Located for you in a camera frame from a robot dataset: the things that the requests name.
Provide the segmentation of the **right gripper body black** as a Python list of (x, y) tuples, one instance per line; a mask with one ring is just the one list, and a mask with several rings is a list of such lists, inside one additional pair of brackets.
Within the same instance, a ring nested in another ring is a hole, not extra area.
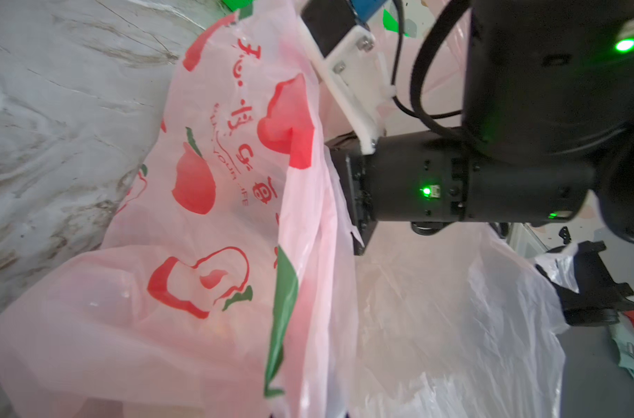
[(407, 222), (423, 236), (465, 219), (470, 158), (456, 141), (433, 132), (381, 138), (374, 153), (360, 151), (350, 132), (327, 142), (355, 231), (365, 253), (381, 222)]

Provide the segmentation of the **pink plastic bag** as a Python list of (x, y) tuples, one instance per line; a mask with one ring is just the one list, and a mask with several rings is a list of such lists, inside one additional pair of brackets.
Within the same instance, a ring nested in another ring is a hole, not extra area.
[(556, 417), (557, 295), (488, 226), (363, 258), (291, 1), (178, 61), (102, 246), (0, 314), (20, 417)]

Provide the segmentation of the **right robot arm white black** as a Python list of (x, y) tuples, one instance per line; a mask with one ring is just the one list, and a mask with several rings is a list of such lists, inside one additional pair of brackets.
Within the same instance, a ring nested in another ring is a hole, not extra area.
[[(437, 53), (469, 17), (460, 125), (424, 109)], [(329, 148), (363, 254), (381, 221), (431, 236), (458, 222), (544, 226), (588, 192), (634, 245), (634, 1), (450, 1), (414, 61), (408, 115), (424, 130)]]

